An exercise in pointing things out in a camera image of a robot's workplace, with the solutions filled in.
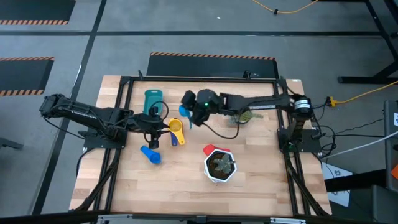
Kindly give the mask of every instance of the yellow measuring cup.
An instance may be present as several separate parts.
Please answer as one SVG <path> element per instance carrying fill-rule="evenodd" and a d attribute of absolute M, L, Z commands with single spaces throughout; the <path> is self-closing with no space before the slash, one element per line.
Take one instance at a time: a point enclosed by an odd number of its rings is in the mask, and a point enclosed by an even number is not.
<path fill-rule="evenodd" d="M 169 130 L 175 135 L 175 137 L 177 137 L 180 145 L 185 144 L 184 135 L 182 134 L 182 122 L 179 119 L 170 119 Z"/>

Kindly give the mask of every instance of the hazard stripe tape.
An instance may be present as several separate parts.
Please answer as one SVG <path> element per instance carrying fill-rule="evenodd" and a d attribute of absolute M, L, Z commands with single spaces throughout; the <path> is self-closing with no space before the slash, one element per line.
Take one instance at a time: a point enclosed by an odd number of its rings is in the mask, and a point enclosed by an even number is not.
<path fill-rule="evenodd" d="M 0 58 L 0 61 L 14 61 L 14 60 L 54 60 L 54 57 Z"/>
<path fill-rule="evenodd" d="M 44 90 L 0 90 L 0 96 L 41 95 Z"/>
<path fill-rule="evenodd" d="M 0 20 L 0 25 L 67 25 L 64 20 Z"/>
<path fill-rule="evenodd" d="M 214 58 L 240 58 L 240 59 L 275 60 L 275 58 L 273 58 L 273 57 L 261 57 L 261 56 L 239 56 L 239 55 L 217 55 L 217 54 L 188 54 L 188 53 L 169 53 L 169 52 L 152 52 L 152 53 L 150 53 L 150 56 L 152 56 L 152 55 L 181 56 L 181 57 L 214 57 Z"/>

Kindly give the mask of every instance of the black floor mat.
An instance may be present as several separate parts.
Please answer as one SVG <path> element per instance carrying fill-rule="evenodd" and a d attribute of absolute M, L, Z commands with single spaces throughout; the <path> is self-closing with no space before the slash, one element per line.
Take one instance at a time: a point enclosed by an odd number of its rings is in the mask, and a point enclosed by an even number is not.
<path fill-rule="evenodd" d="M 0 96 L 41 95 L 53 57 L 0 58 Z"/>
<path fill-rule="evenodd" d="M 252 78 L 278 78 L 275 68 L 272 57 L 152 52 L 147 75 L 241 78 L 248 71 Z"/>
<path fill-rule="evenodd" d="M 65 25 L 75 0 L 1 0 L 1 25 Z"/>

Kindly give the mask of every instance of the gray floor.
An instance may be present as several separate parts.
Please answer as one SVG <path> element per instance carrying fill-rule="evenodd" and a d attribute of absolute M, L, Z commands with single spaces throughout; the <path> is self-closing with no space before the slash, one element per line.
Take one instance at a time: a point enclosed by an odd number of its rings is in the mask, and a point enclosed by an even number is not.
<path fill-rule="evenodd" d="M 289 11 L 307 0 L 263 0 L 271 8 Z M 398 30 L 383 4 L 373 1 L 380 20 L 389 31 Z M 69 25 L 0 26 L 0 30 L 91 30 L 100 0 L 79 0 Z M 364 4 L 318 2 L 292 15 L 273 15 L 252 1 L 242 0 L 108 0 L 100 31 L 137 30 L 259 30 L 259 31 L 376 31 Z M 54 56 L 45 95 L 69 95 L 88 37 L 4 37 L 0 36 L 0 57 Z M 315 104 L 326 96 L 344 100 L 377 85 L 340 85 L 340 75 L 371 76 L 392 62 L 379 37 L 238 37 L 238 36 L 120 36 L 97 37 L 78 94 L 78 101 L 95 104 L 103 75 L 137 75 L 146 71 L 149 54 L 186 52 L 258 55 L 275 57 L 280 75 L 303 80 L 304 89 Z M 388 88 L 337 108 L 327 108 L 321 124 L 335 131 L 380 119 L 384 100 L 396 100 L 396 87 Z M 56 129 L 39 116 L 42 96 L 0 98 L 0 136 L 23 142 L 20 151 L 0 150 L 0 217 L 30 213 L 39 182 L 52 150 Z M 68 130 L 82 126 L 71 123 Z M 355 131 L 383 135 L 383 123 Z M 339 138 L 336 151 L 374 140 Z M 67 135 L 43 209 L 44 213 L 65 212 L 75 183 L 76 161 L 83 141 Z M 353 172 L 384 167 L 384 145 L 334 157 L 329 163 Z"/>

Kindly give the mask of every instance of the metal clamp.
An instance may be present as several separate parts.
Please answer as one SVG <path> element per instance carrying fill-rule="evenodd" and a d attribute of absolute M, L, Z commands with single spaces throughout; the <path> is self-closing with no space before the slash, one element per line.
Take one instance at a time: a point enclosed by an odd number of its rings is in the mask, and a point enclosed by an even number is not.
<path fill-rule="evenodd" d="M 298 220 L 294 218 L 273 218 L 271 217 L 270 223 L 277 224 L 305 224 L 305 220 Z"/>

